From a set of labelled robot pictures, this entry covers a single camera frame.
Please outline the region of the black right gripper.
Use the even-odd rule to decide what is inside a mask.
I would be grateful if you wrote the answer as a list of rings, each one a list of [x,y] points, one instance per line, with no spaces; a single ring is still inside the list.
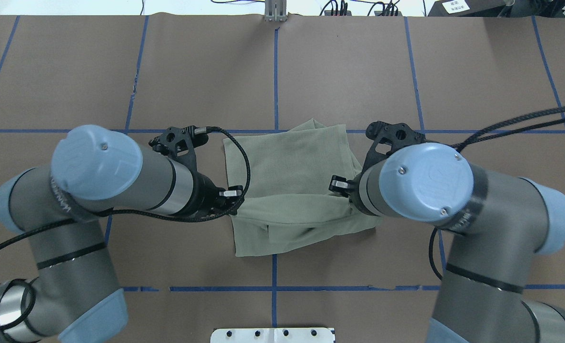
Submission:
[[[334,174],[329,182],[329,191],[341,197],[349,198],[350,204],[361,213],[368,215],[368,209],[365,207],[360,197],[361,176],[362,174],[358,174],[352,180],[348,180]]]

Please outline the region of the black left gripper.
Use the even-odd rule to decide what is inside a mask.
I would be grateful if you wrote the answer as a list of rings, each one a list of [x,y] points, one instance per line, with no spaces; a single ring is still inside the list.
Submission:
[[[243,185],[233,185],[228,189],[218,187],[213,181],[200,173],[193,174],[193,191],[187,203],[187,217],[194,222],[213,220],[217,215],[237,215],[245,200]]]

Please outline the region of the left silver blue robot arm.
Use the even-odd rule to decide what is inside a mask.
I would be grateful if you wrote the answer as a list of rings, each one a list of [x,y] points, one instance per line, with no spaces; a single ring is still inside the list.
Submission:
[[[100,220],[131,213],[202,223],[237,213],[250,186],[215,186],[197,170],[195,148],[219,127],[171,127],[148,146],[121,132],[82,125],[62,139],[47,165],[0,187],[0,222],[28,239],[38,276],[0,283],[0,343],[104,343],[128,323]]]

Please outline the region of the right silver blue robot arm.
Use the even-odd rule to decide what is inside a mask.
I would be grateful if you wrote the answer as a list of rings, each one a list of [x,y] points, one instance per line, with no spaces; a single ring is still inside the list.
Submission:
[[[565,194],[483,169],[426,142],[385,156],[329,189],[371,216],[402,217],[454,235],[428,343],[565,343],[565,309],[525,300],[535,256],[565,245]]]

